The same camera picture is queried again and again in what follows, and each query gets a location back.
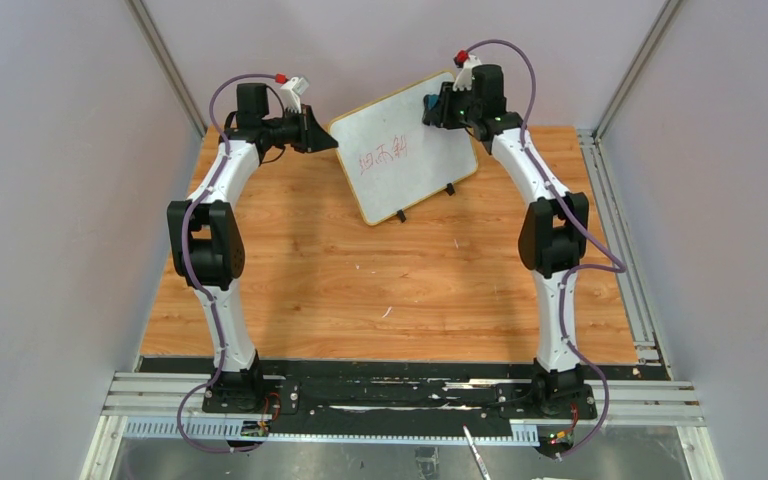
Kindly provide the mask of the blue bone-shaped whiteboard eraser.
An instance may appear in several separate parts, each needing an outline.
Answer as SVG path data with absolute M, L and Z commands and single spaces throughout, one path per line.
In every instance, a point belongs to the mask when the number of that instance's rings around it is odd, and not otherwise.
M 422 122 L 425 125 L 437 126 L 439 120 L 437 118 L 436 106 L 439 101 L 439 96 L 436 94 L 427 94 L 423 97 L 423 116 Z

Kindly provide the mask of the yellow-framed whiteboard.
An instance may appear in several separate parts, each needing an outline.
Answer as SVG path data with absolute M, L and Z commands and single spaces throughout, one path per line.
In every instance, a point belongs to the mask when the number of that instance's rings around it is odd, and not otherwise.
M 477 171 L 471 137 L 422 123 L 423 99 L 455 76 L 440 71 L 330 122 L 363 221 L 374 226 Z

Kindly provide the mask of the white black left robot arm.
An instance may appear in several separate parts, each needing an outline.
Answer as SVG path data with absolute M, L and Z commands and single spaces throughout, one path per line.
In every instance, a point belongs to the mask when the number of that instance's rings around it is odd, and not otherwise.
M 259 356 L 247 331 L 240 277 L 245 249 L 234 208 L 272 148 L 316 153 L 338 142 L 315 119 L 301 96 L 303 76 L 243 74 L 223 84 L 236 87 L 236 109 L 210 118 L 218 153 L 199 186 L 167 207 L 175 271 L 200 301 L 214 350 L 214 370 L 204 386 L 207 412 L 252 412 L 267 397 Z

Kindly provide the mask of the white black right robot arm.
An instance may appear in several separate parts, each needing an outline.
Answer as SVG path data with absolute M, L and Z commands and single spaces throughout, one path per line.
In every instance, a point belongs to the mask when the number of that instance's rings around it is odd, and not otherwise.
M 505 169 L 526 205 L 519 257 L 532 274 L 539 315 L 535 374 L 521 405 L 555 416 L 587 396 L 575 354 L 576 267 L 586 252 L 589 200 L 570 191 L 537 152 L 521 116 L 507 108 L 504 73 L 474 56 L 460 62 L 454 80 L 423 100 L 422 121 L 468 130 Z

